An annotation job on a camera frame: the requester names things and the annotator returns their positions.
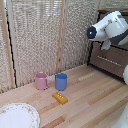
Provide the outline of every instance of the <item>wooden table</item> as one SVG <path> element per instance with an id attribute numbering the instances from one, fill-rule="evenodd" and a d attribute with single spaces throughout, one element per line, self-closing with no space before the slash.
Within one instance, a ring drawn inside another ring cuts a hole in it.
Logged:
<path id="1" fill-rule="evenodd" d="M 0 95 L 0 107 L 23 102 L 35 107 L 40 128 L 110 128 L 128 102 L 128 87 L 91 66 L 65 71 L 68 84 L 60 91 L 68 98 L 61 105 L 52 97 L 57 92 L 53 82 L 47 90 L 37 90 L 35 83 Z"/>

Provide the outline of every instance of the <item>mug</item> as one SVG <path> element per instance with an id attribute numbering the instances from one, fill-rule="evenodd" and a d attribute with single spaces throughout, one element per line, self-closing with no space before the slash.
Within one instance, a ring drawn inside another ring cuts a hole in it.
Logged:
<path id="1" fill-rule="evenodd" d="M 46 73 L 43 72 L 37 73 L 35 77 L 36 88 L 39 90 L 47 89 L 48 88 L 47 80 L 49 80 L 50 82 L 52 81 L 51 78 Z"/>
<path id="2" fill-rule="evenodd" d="M 59 73 L 55 75 L 55 81 L 56 81 L 55 87 L 57 90 L 64 91 L 66 89 L 67 78 L 68 76 L 64 73 Z"/>

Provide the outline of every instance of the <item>white plate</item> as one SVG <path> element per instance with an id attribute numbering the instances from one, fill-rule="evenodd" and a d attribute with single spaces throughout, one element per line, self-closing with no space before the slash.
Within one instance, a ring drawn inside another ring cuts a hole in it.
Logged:
<path id="1" fill-rule="evenodd" d="M 12 103 L 0 109 L 0 128 L 39 128 L 40 117 L 34 107 Z"/>

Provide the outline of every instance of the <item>beige curtain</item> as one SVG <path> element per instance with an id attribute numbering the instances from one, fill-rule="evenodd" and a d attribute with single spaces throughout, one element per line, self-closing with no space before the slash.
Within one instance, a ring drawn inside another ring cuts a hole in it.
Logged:
<path id="1" fill-rule="evenodd" d="M 0 1 L 0 93 L 15 88 L 4 1 Z"/>

